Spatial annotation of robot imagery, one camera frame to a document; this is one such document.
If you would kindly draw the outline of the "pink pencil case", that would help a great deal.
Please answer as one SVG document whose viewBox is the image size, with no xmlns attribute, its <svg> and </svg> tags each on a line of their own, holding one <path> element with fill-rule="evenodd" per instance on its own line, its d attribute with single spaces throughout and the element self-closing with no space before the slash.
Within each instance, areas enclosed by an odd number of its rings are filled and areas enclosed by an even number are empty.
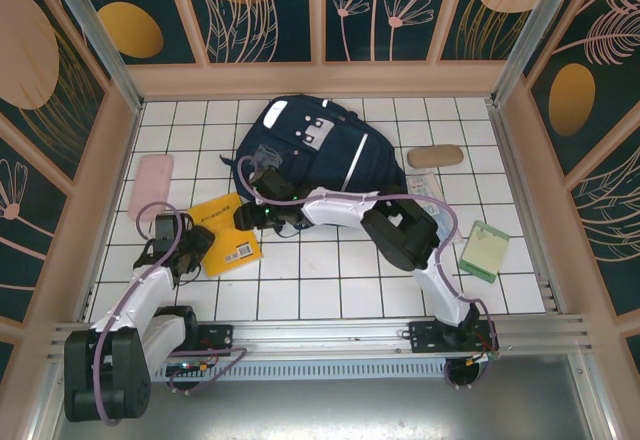
<svg viewBox="0 0 640 440">
<path fill-rule="evenodd" d="M 173 169 L 174 159 L 169 154 L 149 154 L 140 159 L 127 211 L 132 221 L 145 205 L 167 201 Z"/>
</svg>

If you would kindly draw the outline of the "yellow book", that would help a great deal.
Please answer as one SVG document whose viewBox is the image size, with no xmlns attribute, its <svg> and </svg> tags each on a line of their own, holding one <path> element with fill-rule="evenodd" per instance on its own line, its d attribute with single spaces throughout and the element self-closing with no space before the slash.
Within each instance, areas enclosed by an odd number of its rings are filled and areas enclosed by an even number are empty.
<svg viewBox="0 0 640 440">
<path fill-rule="evenodd" d="M 218 277 L 262 258 L 254 231 L 235 228 L 234 213 L 242 206 L 240 196 L 230 193 L 187 210 L 196 225 L 215 235 L 213 245 L 202 260 L 208 278 Z"/>
</svg>

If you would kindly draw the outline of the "blue and white tissue packet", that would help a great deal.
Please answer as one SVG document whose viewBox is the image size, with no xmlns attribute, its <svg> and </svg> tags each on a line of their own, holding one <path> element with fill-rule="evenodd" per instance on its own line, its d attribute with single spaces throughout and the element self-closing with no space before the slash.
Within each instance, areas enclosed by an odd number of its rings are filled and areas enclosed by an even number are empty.
<svg viewBox="0 0 640 440">
<path fill-rule="evenodd" d="M 453 219 L 451 214 L 443 207 L 432 202 L 421 202 L 422 208 L 435 220 L 437 224 L 437 236 L 444 241 L 451 233 Z"/>
</svg>

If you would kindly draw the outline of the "aluminium frame post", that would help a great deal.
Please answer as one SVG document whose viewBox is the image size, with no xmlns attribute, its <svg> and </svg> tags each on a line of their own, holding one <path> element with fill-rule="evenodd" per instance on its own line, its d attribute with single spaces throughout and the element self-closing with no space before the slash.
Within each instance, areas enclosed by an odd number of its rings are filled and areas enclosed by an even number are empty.
<svg viewBox="0 0 640 440">
<path fill-rule="evenodd" d="M 142 106 L 134 81 L 90 0 L 64 0 L 79 22 L 127 104 L 138 114 Z"/>
<path fill-rule="evenodd" d="M 490 105 L 500 109 L 508 99 L 564 0 L 538 0 L 511 50 L 491 92 Z"/>
</svg>

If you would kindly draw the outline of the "aluminium mounting rail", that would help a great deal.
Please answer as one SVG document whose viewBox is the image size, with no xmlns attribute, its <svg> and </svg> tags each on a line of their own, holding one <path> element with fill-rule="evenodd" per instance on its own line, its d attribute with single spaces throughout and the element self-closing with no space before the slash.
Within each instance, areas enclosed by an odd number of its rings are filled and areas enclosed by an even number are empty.
<svg viewBox="0 0 640 440">
<path fill-rule="evenodd" d="M 232 345 L 248 360 L 386 359 L 412 354 L 409 318 L 309 321 L 239 321 Z M 579 315 L 497 315 L 502 358 L 573 354 L 592 349 Z"/>
</svg>

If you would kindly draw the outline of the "aluminium side rail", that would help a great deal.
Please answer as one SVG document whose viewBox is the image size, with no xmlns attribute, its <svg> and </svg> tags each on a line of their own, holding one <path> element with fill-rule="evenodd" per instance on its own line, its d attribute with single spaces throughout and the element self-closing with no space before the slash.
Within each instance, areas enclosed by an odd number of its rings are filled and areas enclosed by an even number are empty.
<svg viewBox="0 0 640 440">
<path fill-rule="evenodd" d="M 534 204 L 515 151 L 515 144 L 511 139 L 501 110 L 491 100 L 486 101 L 486 107 L 523 229 L 534 274 L 540 289 L 544 291 L 542 297 L 546 313 L 565 314 L 566 305 L 559 290 L 554 269 L 549 262 L 548 249 L 540 231 Z"/>
</svg>

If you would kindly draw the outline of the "beige glasses case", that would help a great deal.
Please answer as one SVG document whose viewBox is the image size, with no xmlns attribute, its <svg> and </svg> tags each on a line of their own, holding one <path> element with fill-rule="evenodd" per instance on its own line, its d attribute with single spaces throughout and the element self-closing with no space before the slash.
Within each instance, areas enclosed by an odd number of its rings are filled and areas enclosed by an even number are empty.
<svg viewBox="0 0 640 440">
<path fill-rule="evenodd" d="M 463 160 L 462 149 L 452 144 L 417 147 L 407 153 L 407 162 L 415 169 L 448 167 L 460 164 Z"/>
</svg>

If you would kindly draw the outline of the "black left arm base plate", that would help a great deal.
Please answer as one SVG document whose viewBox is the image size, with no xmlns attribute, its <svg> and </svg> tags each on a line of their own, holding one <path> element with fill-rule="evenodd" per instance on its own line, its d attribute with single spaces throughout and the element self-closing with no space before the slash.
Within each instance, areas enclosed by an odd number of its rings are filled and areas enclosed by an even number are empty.
<svg viewBox="0 0 640 440">
<path fill-rule="evenodd" d="M 200 324 L 198 327 L 198 351 L 217 351 L 217 356 L 229 356 L 233 347 L 234 327 L 230 324 Z"/>
</svg>

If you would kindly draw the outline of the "light green notebook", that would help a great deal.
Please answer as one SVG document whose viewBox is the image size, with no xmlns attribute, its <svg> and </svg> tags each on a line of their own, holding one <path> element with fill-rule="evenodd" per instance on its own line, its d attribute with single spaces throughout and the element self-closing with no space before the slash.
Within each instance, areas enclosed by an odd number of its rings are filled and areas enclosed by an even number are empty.
<svg viewBox="0 0 640 440">
<path fill-rule="evenodd" d="M 493 284 L 501 269 L 510 236 L 482 221 L 475 221 L 458 261 L 461 272 Z"/>
</svg>

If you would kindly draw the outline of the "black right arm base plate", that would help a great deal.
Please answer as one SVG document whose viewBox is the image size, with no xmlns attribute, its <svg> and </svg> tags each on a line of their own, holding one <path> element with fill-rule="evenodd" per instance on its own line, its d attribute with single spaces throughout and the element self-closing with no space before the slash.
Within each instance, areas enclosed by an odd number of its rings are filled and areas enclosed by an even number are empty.
<svg viewBox="0 0 640 440">
<path fill-rule="evenodd" d="M 413 353 L 461 353 L 471 355 L 491 347 L 498 351 L 497 338 L 491 337 L 489 324 L 480 320 L 469 327 L 453 327 L 439 321 L 414 321 L 408 324 L 408 338 Z"/>
</svg>

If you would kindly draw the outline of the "navy blue backpack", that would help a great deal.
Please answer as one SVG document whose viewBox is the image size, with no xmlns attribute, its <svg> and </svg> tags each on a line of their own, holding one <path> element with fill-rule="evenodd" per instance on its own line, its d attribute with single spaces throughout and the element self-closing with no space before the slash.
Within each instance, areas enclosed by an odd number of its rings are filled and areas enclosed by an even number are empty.
<svg viewBox="0 0 640 440">
<path fill-rule="evenodd" d="M 255 200 L 241 180 L 273 166 L 308 194 L 316 187 L 349 193 L 405 193 L 407 182 L 391 142 L 358 115 L 327 99 L 308 95 L 270 101 L 223 163 L 236 191 Z"/>
</svg>

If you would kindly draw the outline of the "grey metal sheet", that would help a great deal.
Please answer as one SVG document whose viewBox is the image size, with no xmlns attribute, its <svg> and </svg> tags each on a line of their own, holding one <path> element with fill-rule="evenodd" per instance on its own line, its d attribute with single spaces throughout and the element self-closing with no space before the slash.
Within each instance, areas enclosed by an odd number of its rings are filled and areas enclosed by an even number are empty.
<svg viewBox="0 0 640 440">
<path fill-rule="evenodd" d="M 154 390 L 138 420 L 116 427 L 61 419 L 55 440 L 609 440 L 574 388 L 517 392 L 437 379 L 228 382 L 194 397 Z"/>
</svg>

